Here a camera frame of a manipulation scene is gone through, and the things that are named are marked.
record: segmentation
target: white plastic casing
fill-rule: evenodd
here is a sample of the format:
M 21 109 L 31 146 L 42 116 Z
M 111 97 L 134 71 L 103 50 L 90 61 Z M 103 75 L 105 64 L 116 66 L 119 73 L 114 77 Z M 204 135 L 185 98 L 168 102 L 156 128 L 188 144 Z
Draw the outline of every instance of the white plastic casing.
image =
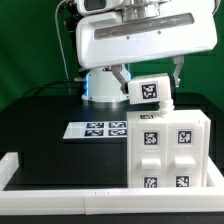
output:
M 120 73 L 127 82 L 130 80 L 131 75 L 125 65 L 122 65 Z M 91 69 L 86 79 L 87 91 L 82 96 L 83 100 L 116 103 L 128 99 L 128 95 L 122 93 L 121 84 L 113 75 L 111 66 Z
M 214 0 L 172 0 L 161 4 L 160 16 L 144 25 L 143 29 L 147 29 L 151 21 L 164 18 L 158 29 L 152 31 L 141 30 L 139 23 L 123 22 L 120 11 L 87 16 L 77 27 L 79 62 L 84 68 L 94 68 L 211 50 L 217 43 L 213 10 Z M 173 18 L 168 22 L 168 26 L 171 22 L 173 27 L 160 29 L 167 17 L 186 14 L 193 18 L 190 24 L 175 25 L 178 19 Z M 127 24 L 130 24 L 130 29 L 136 28 L 136 32 L 130 34 L 121 27 L 120 33 L 116 33 L 116 26 Z M 111 27 L 113 29 L 105 35 L 102 29 Z
M 111 9 L 120 7 L 123 5 L 124 0 L 107 0 L 105 8 L 93 10 L 93 11 L 87 11 L 85 8 L 84 2 L 85 2 L 85 0 L 77 0 L 77 8 L 81 15 L 88 16 L 91 14 L 97 14 L 97 13 L 109 11 Z
M 210 120 L 200 110 L 128 112 L 129 188 L 206 185 Z
M 168 74 L 146 75 L 133 78 L 128 83 L 130 104 L 171 100 Z

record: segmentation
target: white box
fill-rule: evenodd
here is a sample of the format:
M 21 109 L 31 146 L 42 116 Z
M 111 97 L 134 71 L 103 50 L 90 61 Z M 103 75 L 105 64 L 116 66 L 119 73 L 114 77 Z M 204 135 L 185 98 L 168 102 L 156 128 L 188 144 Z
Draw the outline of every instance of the white box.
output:
M 206 186 L 210 120 L 200 110 L 128 112 L 130 188 Z

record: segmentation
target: green wall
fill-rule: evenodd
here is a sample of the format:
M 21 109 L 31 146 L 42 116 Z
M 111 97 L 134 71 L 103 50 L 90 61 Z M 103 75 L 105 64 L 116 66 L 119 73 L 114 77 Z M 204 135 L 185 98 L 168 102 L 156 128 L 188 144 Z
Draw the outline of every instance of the green wall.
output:
M 0 3 L 0 110 L 29 88 L 65 79 L 56 36 L 54 12 L 58 0 L 1 0 Z M 77 76 L 71 41 L 59 15 L 69 76 Z M 212 52 L 185 56 L 178 92 L 204 94 L 224 110 L 224 1 L 215 15 L 218 44 Z M 168 72 L 171 59 L 131 65 L 132 75 Z

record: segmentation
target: black surface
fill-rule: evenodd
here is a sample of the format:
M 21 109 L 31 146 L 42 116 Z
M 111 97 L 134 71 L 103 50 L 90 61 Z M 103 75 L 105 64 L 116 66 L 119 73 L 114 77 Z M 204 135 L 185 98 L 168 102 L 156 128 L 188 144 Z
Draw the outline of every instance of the black surface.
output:
M 198 94 L 174 96 L 176 109 L 201 109 L 212 121 L 210 156 L 224 167 L 223 113 Z M 70 121 L 126 120 L 126 111 L 156 110 L 157 104 L 118 110 L 81 106 L 71 96 L 18 99 L 0 113 L 2 153 L 19 152 L 20 168 L 5 190 L 126 187 L 126 141 L 65 143 Z M 0 223 L 223 223 L 224 213 L 100 216 L 14 216 Z

